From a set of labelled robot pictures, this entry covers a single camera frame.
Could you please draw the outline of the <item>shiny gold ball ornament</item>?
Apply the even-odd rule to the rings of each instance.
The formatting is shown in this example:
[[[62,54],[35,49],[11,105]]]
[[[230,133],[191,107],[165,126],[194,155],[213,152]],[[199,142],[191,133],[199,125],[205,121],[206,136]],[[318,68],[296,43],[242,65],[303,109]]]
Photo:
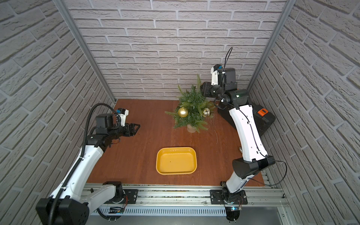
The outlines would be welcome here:
[[[203,110],[202,110],[202,116],[203,117],[210,117],[211,116],[211,110],[209,109],[209,108],[204,108]]]

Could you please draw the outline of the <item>matte gold ball ornament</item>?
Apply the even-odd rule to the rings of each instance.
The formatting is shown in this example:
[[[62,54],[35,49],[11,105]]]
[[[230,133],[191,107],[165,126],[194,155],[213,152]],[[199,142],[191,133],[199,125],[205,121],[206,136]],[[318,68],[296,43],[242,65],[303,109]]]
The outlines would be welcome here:
[[[179,108],[178,110],[178,115],[181,117],[181,118],[185,118],[188,116],[188,109],[184,108],[184,107],[181,107]]]

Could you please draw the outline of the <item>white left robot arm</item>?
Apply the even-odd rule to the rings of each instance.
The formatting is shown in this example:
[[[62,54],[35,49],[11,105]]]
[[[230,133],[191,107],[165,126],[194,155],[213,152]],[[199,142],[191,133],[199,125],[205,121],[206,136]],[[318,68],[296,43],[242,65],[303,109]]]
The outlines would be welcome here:
[[[86,137],[85,147],[80,149],[76,162],[48,198],[42,198],[36,205],[37,214],[44,225],[84,225],[89,216],[107,201],[121,202],[125,197],[119,181],[108,181],[86,197],[83,188],[97,161],[120,137],[132,137],[140,128],[139,124],[126,123],[128,110],[116,111],[113,115],[100,114],[96,117],[95,134]]]

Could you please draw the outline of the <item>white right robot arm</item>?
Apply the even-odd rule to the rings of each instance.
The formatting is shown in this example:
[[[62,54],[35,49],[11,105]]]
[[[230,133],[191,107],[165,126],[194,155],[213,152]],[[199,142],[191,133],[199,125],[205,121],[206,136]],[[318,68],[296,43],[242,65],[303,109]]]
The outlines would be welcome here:
[[[263,169],[275,164],[262,144],[254,112],[245,89],[238,89],[234,68],[216,64],[211,69],[211,82],[201,85],[205,97],[214,98],[218,113],[236,128],[241,142],[242,157],[232,162],[233,173],[223,184],[226,201],[234,201],[246,183]]]

